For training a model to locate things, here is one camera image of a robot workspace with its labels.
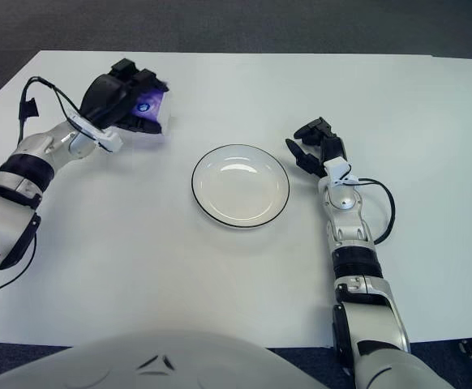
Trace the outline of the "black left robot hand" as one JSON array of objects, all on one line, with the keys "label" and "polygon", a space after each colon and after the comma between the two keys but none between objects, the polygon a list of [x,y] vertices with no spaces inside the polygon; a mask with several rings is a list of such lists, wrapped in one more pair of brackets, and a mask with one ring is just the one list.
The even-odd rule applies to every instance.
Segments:
[{"label": "black left robot hand", "polygon": [[79,114],[99,129],[111,126],[150,135],[163,132],[158,118],[167,83],[148,69],[124,58],[99,75],[88,87]]}]

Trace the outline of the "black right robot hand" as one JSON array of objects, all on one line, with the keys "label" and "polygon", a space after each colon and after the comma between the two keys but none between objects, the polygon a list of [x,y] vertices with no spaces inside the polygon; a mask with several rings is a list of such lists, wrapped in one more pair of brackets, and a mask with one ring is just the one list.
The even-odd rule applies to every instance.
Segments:
[{"label": "black right robot hand", "polygon": [[[296,140],[300,140],[305,146],[318,150],[320,156],[304,152]],[[324,171],[324,162],[337,157],[347,159],[342,139],[332,131],[331,125],[322,117],[308,122],[296,130],[294,140],[286,139],[285,144],[294,156],[296,165],[319,178],[327,175]]]}]

